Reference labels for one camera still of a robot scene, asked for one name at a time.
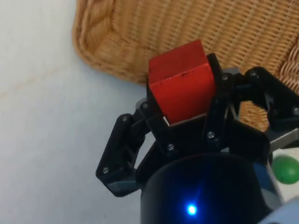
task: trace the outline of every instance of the green ball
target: green ball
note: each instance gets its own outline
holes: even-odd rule
[[[272,170],[276,179],[284,184],[294,184],[299,180],[299,162],[290,156],[274,158]]]

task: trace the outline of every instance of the white surface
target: white surface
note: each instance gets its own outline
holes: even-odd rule
[[[139,223],[139,192],[113,197],[95,169],[115,119],[145,90],[81,62],[75,7],[0,0],[1,224]]]

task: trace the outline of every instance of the red block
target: red block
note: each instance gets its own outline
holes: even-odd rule
[[[149,88],[170,124],[206,113],[216,86],[201,41],[151,59]]]

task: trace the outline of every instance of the blue light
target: blue light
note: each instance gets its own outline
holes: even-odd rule
[[[190,216],[194,216],[196,214],[196,212],[197,212],[197,208],[194,205],[189,205],[188,208],[187,208],[187,210],[188,210],[188,214]]]

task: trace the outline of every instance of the black cylinder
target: black cylinder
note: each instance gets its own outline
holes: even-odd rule
[[[172,162],[141,195],[141,224],[256,224],[271,211],[254,164],[226,153]]]

